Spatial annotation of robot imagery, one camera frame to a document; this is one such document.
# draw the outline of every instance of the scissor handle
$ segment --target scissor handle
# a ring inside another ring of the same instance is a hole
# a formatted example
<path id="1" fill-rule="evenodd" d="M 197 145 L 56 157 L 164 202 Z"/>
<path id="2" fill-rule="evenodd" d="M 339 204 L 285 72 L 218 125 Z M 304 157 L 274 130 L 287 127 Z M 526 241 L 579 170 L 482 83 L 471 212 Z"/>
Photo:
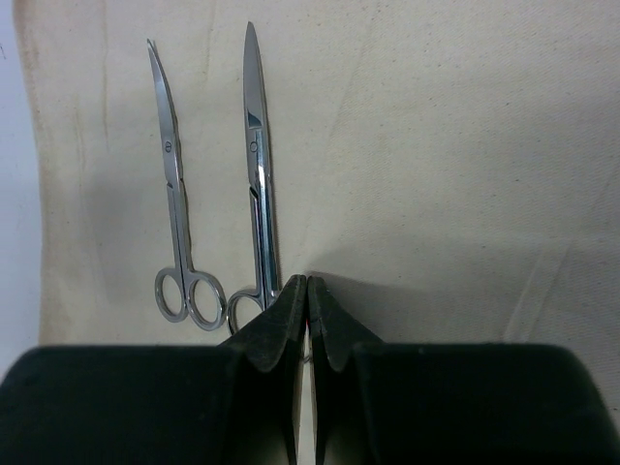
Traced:
<path id="1" fill-rule="evenodd" d="M 164 280 L 169 276 L 178 286 L 178 290 L 181 293 L 181 308 L 178 312 L 173 312 L 166 298 L 164 297 Z M 187 318 L 188 311 L 185 305 L 185 293 L 183 292 L 183 278 L 181 277 L 181 271 L 177 268 L 162 268 L 155 277 L 155 300 L 160 312 L 164 315 L 164 318 L 172 323 L 182 322 Z"/>
<path id="2" fill-rule="evenodd" d="M 224 322 L 224 315 L 226 314 L 226 298 L 224 297 L 224 290 L 222 290 L 222 286 L 220 282 L 215 278 L 215 276 L 205 273 L 203 271 L 189 271 L 185 275 L 185 279 L 187 280 L 187 310 L 194 320 L 194 323 L 205 331 L 212 331 L 217 329 Z M 205 282 L 211 288 L 213 295 L 215 296 L 216 301 L 216 313 L 215 320 L 210 322 L 206 319 L 201 311 L 196 306 L 196 286 L 200 281 Z"/>
<path id="3" fill-rule="evenodd" d="M 261 311 L 264 311 L 263 299 L 257 290 L 241 290 L 234 293 L 229 299 L 226 313 L 226 324 L 229 327 L 229 333 L 231 335 L 239 331 L 239 324 L 236 320 L 236 306 L 242 298 L 249 298 L 259 306 Z"/>

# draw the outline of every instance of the straight scissors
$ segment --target straight scissors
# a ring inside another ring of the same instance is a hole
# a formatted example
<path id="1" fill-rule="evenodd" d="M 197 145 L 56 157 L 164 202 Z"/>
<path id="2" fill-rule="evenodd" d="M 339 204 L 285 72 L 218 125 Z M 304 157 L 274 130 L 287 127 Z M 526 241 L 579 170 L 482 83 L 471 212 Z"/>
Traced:
<path id="1" fill-rule="evenodd" d="M 238 291 L 231 296 L 227 312 L 227 325 L 231 334 L 238 331 L 236 306 L 242 298 L 253 300 L 264 311 L 275 301 L 280 292 L 275 252 L 273 189 L 263 67 L 256 31 L 251 22 L 248 23 L 245 33 L 243 51 L 243 106 L 256 288 L 250 291 Z"/>

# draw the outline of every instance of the curved scissors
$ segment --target curved scissors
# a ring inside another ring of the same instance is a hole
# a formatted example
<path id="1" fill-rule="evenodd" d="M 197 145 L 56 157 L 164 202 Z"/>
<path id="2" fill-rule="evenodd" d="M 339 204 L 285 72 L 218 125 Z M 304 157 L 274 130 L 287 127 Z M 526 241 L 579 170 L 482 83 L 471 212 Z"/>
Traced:
<path id="1" fill-rule="evenodd" d="M 189 233 L 189 218 L 187 214 L 187 198 L 183 183 L 183 167 L 181 165 L 181 143 L 178 137 L 176 113 L 172 104 L 171 91 L 164 74 L 162 63 L 157 54 L 157 48 L 151 41 L 147 41 L 148 54 L 155 80 L 155 95 L 157 97 L 157 111 L 159 127 L 162 136 L 164 152 L 164 172 L 166 174 L 168 190 L 168 209 L 170 211 L 170 228 L 172 231 L 172 245 L 174 247 L 174 268 L 162 268 L 155 278 L 155 300 L 162 314 L 170 322 L 177 323 L 189 316 L 194 323 L 206 331 L 217 329 L 224 322 L 226 299 L 218 280 L 202 271 L 195 271 L 192 265 L 191 242 Z M 172 312 L 164 299 L 164 279 L 169 276 L 174 280 L 181 292 L 181 309 Z M 196 306 L 196 285 L 204 281 L 215 295 L 217 316 L 214 321 L 207 320 Z"/>

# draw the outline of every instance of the beige cloth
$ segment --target beige cloth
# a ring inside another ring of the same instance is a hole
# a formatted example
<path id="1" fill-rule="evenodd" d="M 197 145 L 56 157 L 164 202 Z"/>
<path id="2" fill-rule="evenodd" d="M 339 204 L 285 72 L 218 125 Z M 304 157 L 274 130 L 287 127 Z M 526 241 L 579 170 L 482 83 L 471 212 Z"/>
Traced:
<path id="1" fill-rule="evenodd" d="M 387 341 L 576 351 L 620 408 L 620 10 L 604 1 L 21 0 L 41 161 L 43 343 L 205 343 L 172 325 L 156 40 L 197 269 L 254 282 L 242 124 L 263 56 L 280 264 Z"/>

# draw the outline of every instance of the scissors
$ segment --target scissors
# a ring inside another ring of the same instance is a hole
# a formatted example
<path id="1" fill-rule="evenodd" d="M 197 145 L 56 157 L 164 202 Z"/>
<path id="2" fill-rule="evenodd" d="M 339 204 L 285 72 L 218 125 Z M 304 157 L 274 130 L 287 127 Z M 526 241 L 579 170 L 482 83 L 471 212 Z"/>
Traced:
<path id="1" fill-rule="evenodd" d="M 187 315 L 194 323 L 206 331 L 217 329 L 224 322 L 226 299 L 218 280 L 205 272 L 195 271 L 192 265 L 191 241 L 189 232 L 189 217 L 187 213 L 187 198 L 183 183 L 183 167 L 181 165 L 181 143 L 178 137 L 176 113 L 172 103 L 171 90 L 164 74 L 162 63 L 157 54 L 157 48 L 151 41 L 147 41 L 148 54 L 155 80 L 155 95 L 157 98 L 157 112 L 159 127 L 162 136 L 164 153 L 164 173 L 166 174 L 166 189 L 168 190 L 168 209 L 170 212 L 170 228 L 172 231 L 172 245 L 174 247 L 174 267 L 162 268 L 155 278 L 155 300 L 164 317 L 173 323 L 182 322 Z M 172 312 L 164 299 L 164 279 L 174 280 L 181 293 L 181 308 Z M 216 300 L 216 317 L 210 322 L 196 306 L 196 285 L 205 282 L 213 291 Z"/>
<path id="2" fill-rule="evenodd" d="M 248 22 L 243 51 L 243 106 L 256 288 L 250 291 L 238 291 L 231 296 L 227 313 L 227 325 L 231 334 L 238 331 L 236 306 L 242 298 L 253 300 L 261 311 L 264 311 L 275 301 L 280 292 L 263 67 L 256 31 L 251 22 Z"/>

